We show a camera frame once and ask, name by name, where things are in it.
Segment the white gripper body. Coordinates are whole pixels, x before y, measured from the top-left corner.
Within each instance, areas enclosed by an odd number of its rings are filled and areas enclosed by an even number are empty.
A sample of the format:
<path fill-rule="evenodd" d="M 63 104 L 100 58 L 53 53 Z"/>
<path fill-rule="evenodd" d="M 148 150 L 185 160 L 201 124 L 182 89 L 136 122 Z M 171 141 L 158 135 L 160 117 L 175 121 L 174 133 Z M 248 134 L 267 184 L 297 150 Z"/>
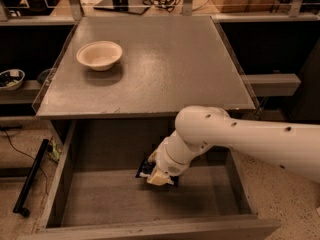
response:
<path fill-rule="evenodd" d="M 166 137 L 155 150 L 156 168 L 170 176 L 181 175 L 191 163 L 191 150 L 180 137 Z"/>

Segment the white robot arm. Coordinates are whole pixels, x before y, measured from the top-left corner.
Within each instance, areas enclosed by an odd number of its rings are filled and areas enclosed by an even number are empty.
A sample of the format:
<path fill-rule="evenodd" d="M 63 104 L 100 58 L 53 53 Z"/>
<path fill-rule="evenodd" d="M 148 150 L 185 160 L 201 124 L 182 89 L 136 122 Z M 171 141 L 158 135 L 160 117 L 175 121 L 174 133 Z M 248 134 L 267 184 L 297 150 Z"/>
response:
<path fill-rule="evenodd" d="M 247 154 L 320 182 L 320 126 L 234 119 L 216 107 L 189 106 L 175 118 L 175 131 L 149 156 L 147 182 L 171 184 L 192 160 L 219 146 Z"/>

